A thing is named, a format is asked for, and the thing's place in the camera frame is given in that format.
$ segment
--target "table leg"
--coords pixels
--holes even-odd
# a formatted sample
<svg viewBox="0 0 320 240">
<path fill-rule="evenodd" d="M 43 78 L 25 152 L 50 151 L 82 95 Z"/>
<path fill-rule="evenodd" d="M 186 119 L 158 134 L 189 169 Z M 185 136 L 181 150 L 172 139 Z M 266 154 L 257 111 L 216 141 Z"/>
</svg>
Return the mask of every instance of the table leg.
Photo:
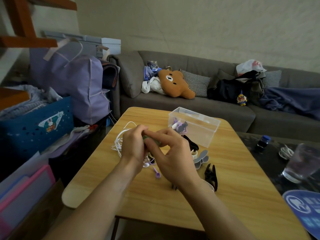
<svg viewBox="0 0 320 240">
<path fill-rule="evenodd" d="M 118 225 L 119 225 L 119 219 L 120 219 L 119 217 L 115 217 L 114 226 L 113 226 L 112 235 L 111 235 L 110 240 L 116 239 L 117 229 L 118 229 Z"/>
</svg>

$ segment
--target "hand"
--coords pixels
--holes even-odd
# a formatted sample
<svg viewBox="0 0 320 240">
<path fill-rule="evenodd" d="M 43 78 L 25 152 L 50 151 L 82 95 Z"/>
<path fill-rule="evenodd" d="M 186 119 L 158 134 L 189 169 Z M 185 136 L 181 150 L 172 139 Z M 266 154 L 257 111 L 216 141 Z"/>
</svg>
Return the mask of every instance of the hand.
<svg viewBox="0 0 320 240">
<path fill-rule="evenodd" d="M 161 147 L 170 146 L 170 150 L 164 155 L 152 139 L 145 139 L 147 148 L 153 154 L 160 171 L 167 180 L 181 189 L 198 182 L 200 177 L 193 163 L 189 142 L 185 138 L 171 128 L 158 132 L 145 130 L 144 133 L 161 142 Z"/>
<path fill-rule="evenodd" d="M 143 159 L 148 153 L 142 139 L 142 132 L 147 129 L 147 126 L 140 124 L 126 131 L 122 136 L 120 164 L 133 170 L 134 176 L 141 171 Z"/>
</svg>

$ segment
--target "beige wall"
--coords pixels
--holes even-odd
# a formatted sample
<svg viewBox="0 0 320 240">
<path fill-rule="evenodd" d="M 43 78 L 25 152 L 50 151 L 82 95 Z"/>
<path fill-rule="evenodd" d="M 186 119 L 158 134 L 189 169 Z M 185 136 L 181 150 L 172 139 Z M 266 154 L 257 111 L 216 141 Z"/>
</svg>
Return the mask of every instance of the beige wall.
<svg viewBox="0 0 320 240">
<path fill-rule="evenodd" d="M 42 36 L 43 30 L 79 33 L 75 11 L 42 6 L 31 6 L 31 11 L 34 29 L 39 37 Z M 0 35 L 15 35 L 2 0 L 0 0 Z M 29 64 L 29 49 L 0 49 L 0 82 L 14 64 L 22 72 L 25 71 Z"/>
<path fill-rule="evenodd" d="M 320 72 L 320 0 L 76 0 L 80 32 L 150 50 Z"/>
</svg>

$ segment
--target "couch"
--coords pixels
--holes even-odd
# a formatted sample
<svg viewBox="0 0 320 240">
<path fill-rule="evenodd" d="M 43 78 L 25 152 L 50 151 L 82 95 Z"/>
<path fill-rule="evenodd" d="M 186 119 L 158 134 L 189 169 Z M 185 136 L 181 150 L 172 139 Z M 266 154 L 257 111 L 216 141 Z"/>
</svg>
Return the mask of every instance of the couch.
<svg viewBox="0 0 320 240">
<path fill-rule="evenodd" d="M 141 92 L 144 80 L 143 68 L 148 60 L 157 61 L 161 68 L 171 66 L 173 70 L 181 68 L 208 77 L 216 76 L 219 69 L 230 75 L 236 75 L 235 63 L 154 51 L 132 51 L 111 55 L 108 59 L 120 67 L 118 84 L 112 94 L 112 109 L 116 118 L 129 107 L 168 111 L 183 107 L 207 116 L 225 119 L 237 132 L 320 142 L 320 121 L 301 115 L 269 111 L 252 104 L 239 106 L 204 97 L 184 99 L 154 92 L 147 94 Z M 264 68 L 268 71 L 282 70 L 280 87 L 320 88 L 320 73 L 274 66 L 264 66 Z"/>
</svg>

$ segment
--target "large purple bag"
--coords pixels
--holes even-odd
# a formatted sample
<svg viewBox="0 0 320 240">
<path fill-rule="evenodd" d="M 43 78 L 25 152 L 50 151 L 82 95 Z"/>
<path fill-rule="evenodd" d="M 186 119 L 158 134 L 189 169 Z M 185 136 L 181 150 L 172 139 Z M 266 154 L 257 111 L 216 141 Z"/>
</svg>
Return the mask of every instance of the large purple bag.
<svg viewBox="0 0 320 240">
<path fill-rule="evenodd" d="M 110 113 L 108 90 L 102 89 L 101 61 L 81 52 L 74 38 L 61 40 L 57 48 L 30 48 L 30 75 L 40 88 L 71 96 L 73 115 L 92 125 Z"/>
</svg>

